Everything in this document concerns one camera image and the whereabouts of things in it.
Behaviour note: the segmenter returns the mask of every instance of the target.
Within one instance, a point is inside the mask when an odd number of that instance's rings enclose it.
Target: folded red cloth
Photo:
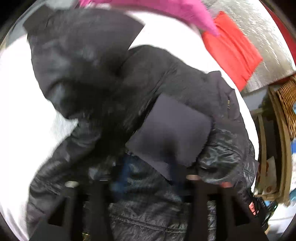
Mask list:
[[[263,60],[258,50],[240,31],[226,13],[219,12],[215,19],[219,36],[202,34],[205,47],[220,67],[228,74],[239,91]]]

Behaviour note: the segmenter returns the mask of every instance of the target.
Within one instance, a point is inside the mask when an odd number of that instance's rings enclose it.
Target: pink garment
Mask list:
[[[79,0],[80,6],[88,3],[110,3],[113,5],[139,6],[158,10],[188,23],[193,23],[198,28],[218,36],[219,32],[206,7],[200,0]]]

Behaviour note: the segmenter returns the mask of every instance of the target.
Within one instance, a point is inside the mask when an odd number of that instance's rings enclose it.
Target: orange-red fabric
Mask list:
[[[215,37],[204,32],[202,39],[205,47],[242,91],[262,57],[226,13],[219,12],[215,24],[220,35]]]

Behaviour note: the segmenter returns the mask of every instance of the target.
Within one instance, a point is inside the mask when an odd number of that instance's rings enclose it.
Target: black jacket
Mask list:
[[[112,175],[113,167],[124,163],[129,171],[121,186],[123,196],[109,205],[115,240],[184,238],[190,203],[155,169],[125,154],[125,143],[161,93],[213,121],[208,142],[191,171],[207,182],[230,181],[245,198],[257,161],[235,92],[220,72],[205,74],[148,45],[128,50],[143,26],[121,13],[45,11],[41,14],[45,19],[32,21],[35,14],[25,25],[35,76],[55,109],[65,118],[77,118],[78,125],[31,183],[29,235],[66,181],[87,185]],[[215,211],[213,206],[210,209],[213,230]]]

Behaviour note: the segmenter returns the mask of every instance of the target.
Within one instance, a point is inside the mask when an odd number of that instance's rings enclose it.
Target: black cloth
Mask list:
[[[66,181],[88,185],[102,175],[113,175],[126,152],[125,143],[162,93],[212,120],[193,170],[211,183],[232,182],[245,198],[257,162],[234,90],[220,72],[205,74],[163,49],[128,50],[141,28],[118,12],[73,9],[54,12],[28,30],[33,69],[44,96],[65,118],[78,119],[73,133],[31,183],[29,235]],[[138,157],[128,168],[123,197],[109,205],[114,239],[182,240],[190,204]]]
[[[126,147],[166,179],[179,180],[174,169],[179,173],[196,161],[210,131],[209,117],[161,94]]]

